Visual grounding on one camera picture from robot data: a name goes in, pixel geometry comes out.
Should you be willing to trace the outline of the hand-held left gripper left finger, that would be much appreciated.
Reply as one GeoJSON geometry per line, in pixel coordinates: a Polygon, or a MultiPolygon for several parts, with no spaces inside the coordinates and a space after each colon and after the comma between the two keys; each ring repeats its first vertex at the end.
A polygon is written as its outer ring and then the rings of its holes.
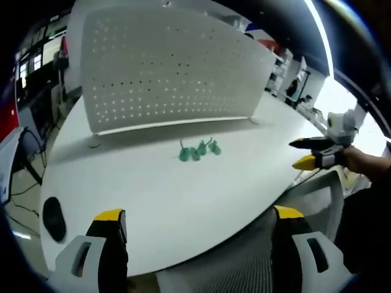
{"type": "Polygon", "coordinates": [[[98,214],[85,235],[57,256],[50,287],[55,292],[127,292],[126,212],[98,214]]]}

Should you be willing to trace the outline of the person's right hand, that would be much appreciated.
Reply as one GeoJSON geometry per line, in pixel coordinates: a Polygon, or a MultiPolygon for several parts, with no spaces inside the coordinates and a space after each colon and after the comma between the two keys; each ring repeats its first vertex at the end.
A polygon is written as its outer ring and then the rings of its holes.
{"type": "Polygon", "coordinates": [[[353,146],[342,151],[343,166],[348,170],[367,175],[370,171],[371,156],[353,146]]]}

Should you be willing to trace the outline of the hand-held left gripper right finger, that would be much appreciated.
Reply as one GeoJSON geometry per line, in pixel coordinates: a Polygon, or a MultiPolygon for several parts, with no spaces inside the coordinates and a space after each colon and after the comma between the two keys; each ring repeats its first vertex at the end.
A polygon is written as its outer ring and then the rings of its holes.
{"type": "Polygon", "coordinates": [[[353,274],[343,253],[319,231],[313,231],[300,211],[273,206],[272,285],[274,292],[341,292],[353,274]]]}

